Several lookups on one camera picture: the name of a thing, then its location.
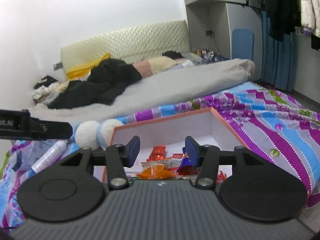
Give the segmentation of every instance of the white puffer jacket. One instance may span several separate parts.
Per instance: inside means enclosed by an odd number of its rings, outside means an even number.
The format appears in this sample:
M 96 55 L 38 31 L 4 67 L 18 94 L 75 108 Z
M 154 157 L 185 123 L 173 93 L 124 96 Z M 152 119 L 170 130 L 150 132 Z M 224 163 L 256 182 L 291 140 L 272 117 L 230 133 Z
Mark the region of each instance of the white puffer jacket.
M 320 37 L 320 0 L 301 0 L 301 24 L 305 35 Z

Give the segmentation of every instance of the black circular pad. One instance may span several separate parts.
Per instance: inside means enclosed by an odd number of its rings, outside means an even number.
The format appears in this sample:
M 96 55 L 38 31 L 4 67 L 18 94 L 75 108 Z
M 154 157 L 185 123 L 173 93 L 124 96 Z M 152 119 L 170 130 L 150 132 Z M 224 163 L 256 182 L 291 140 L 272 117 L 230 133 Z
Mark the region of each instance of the black circular pad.
M 307 200 L 305 186 L 291 174 L 270 165 L 248 166 L 227 178 L 219 192 L 223 203 L 252 220 L 276 222 L 298 217 Z
M 88 172 L 58 166 L 25 181 L 18 191 L 18 203 L 26 217 L 66 222 L 92 212 L 104 196 L 102 184 Z

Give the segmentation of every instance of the yellow cloth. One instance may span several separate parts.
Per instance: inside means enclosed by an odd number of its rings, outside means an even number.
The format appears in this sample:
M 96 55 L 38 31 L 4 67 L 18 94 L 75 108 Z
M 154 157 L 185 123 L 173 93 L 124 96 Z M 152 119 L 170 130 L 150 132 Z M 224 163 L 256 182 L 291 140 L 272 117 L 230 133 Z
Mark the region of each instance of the yellow cloth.
M 108 59 L 111 57 L 111 54 L 108 52 L 106 53 L 102 58 L 93 60 L 87 63 L 83 63 L 78 66 L 71 67 L 67 70 L 66 75 L 69 80 L 75 79 L 75 78 L 81 78 L 84 77 L 89 73 L 90 70 L 92 70 L 94 67 L 98 66 L 102 60 Z

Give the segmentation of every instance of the pink pillow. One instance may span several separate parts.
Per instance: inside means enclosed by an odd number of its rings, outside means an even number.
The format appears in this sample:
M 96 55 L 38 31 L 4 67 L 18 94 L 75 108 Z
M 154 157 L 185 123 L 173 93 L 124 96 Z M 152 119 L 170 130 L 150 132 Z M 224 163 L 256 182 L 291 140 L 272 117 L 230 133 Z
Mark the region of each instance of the pink pillow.
M 142 60 L 139 62 L 132 63 L 132 65 L 139 71 L 142 78 L 147 78 L 152 76 L 151 66 L 149 61 Z

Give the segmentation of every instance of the red snack package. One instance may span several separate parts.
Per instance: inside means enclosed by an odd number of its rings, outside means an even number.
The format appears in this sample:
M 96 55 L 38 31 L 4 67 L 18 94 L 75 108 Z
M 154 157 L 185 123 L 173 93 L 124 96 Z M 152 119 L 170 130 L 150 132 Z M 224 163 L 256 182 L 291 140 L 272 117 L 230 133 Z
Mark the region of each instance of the red snack package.
M 217 183 L 221 184 L 222 182 L 224 182 L 227 179 L 227 174 L 223 174 L 222 171 L 220 171 L 220 174 L 218 174 L 217 176 Z
M 165 145 L 155 146 L 147 162 L 162 160 L 165 157 Z
M 182 159 L 183 158 L 183 153 L 174 153 L 174 154 L 172 154 L 172 158 L 174 158 L 174 159 Z

